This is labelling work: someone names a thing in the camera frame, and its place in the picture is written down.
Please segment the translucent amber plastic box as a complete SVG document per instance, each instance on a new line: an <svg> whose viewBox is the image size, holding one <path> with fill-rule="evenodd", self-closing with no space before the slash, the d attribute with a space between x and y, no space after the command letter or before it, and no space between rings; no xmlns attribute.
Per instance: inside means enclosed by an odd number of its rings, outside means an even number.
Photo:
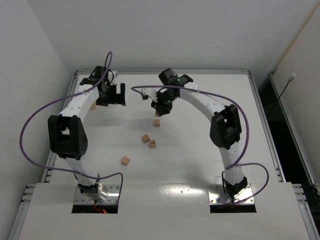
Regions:
<svg viewBox="0 0 320 240"><path fill-rule="evenodd" d="M96 104L96 102L94 102L94 103L91 105L90 110L95 110L96 107L97 107L97 104Z"/></svg>

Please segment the wooden cube with two slots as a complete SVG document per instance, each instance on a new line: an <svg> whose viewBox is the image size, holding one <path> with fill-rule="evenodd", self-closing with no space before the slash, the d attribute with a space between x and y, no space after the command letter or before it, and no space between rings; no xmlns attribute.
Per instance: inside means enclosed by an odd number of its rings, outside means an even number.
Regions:
<svg viewBox="0 0 320 240"><path fill-rule="evenodd" d="M150 148L156 148L157 147L156 141L155 140L150 140L149 141L149 147Z"/></svg>

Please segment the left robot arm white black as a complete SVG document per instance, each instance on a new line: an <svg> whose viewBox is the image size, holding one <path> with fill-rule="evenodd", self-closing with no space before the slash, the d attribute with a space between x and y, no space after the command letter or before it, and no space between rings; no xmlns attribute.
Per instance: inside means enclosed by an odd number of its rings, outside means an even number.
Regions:
<svg viewBox="0 0 320 240"><path fill-rule="evenodd" d="M80 193L96 202L107 199L107 188L100 175L85 156L89 142L83 121L93 105L126 105L126 85L121 83L120 92L113 82L115 75L105 66L95 67L93 73L78 86L79 94L58 115L48 118L50 150L64 159L77 179Z"/></svg>

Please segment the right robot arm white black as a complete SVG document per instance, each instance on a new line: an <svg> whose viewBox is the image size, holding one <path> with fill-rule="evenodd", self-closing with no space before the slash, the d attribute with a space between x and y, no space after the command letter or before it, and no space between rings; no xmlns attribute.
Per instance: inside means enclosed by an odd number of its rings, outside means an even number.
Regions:
<svg viewBox="0 0 320 240"><path fill-rule="evenodd" d="M238 108L235 104L222 104L209 93L200 90L190 76L178 76L171 68L162 71L158 78L166 88L165 91L158 90L151 103L159 117L169 114L173 101L180 98L194 106L209 120L209 137L219 148L224 166L224 192L233 200L248 184L242 168L238 165L239 157L242 156L239 154L242 127Z"/></svg>

